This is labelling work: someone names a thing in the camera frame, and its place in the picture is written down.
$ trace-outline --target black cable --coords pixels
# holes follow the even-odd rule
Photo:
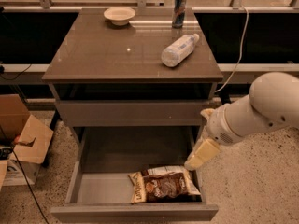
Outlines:
[[[29,66],[28,66],[26,69],[24,69],[23,71],[19,72],[19,74],[16,75],[14,78],[5,78],[5,77],[3,77],[2,74],[0,74],[0,77],[1,77],[2,79],[4,79],[4,80],[15,80],[15,79],[17,79],[21,74],[23,74],[26,70],[28,70],[28,69],[31,67],[31,65],[32,65],[32,64],[29,64]]]
[[[38,207],[38,210],[39,210],[41,216],[44,218],[45,222],[46,222],[47,224],[49,224],[49,222],[48,222],[46,216],[44,215],[43,211],[42,211],[41,208],[40,208],[40,205],[39,205],[39,203],[38,203],[38,201],[37,201],[37,198],[36,198],[34,192],[33,192],[32,189],[31,189],[31,186],[30,186],[30,184],[29,184],[29,182],[28,182],[26,173],[24,172],[24,170],[23,170],[23,168],[22,168],[22,166],[21,166],[21,162],[19,161],[17,154],[15,153],[15,151],[14,151],[13,149],[12,149],[12,152],[13,152],[13,154],[16,156],[17,162],[18,162],[19,166],[21,167],[21,172],[22,172],[22,174],[23,174],[24,177],[25,177],[27,186],[28,186],[28,188],[29,188],[29,190],[30,190],[30,192],[31,192],[31,194],[32,194],[32,196],[33,196],[35,202],[36,202],[36,206]]]

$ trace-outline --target drawer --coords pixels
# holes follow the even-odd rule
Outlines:
[[[200,126],[207,101],[58,101],[65,125],[86,126]]]
[[[187,127],[86,128],[65,205],[51,212],[72,223],[210,220],[218,207],[206,204],[198,172],[192,172],[192,178],[201,196],[171,203],[130,203],[130,173],[182,165],[192,145]]]

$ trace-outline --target dark can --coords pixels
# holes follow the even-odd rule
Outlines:
[[[185,19],[185,8],[187,0],[175,0],[172,27],[181,28]]]

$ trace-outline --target brown snack bag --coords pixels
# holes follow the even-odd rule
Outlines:
[[[131,203],[160,202],[180,195],[200,195],[183,166],[164,166],[129,175],[134,184]]]

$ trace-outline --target bowl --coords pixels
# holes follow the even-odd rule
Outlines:
[[[128,24],[134,15],[135,11],[129,7],[112,7],[104,12],[104,17],[117,26]]]

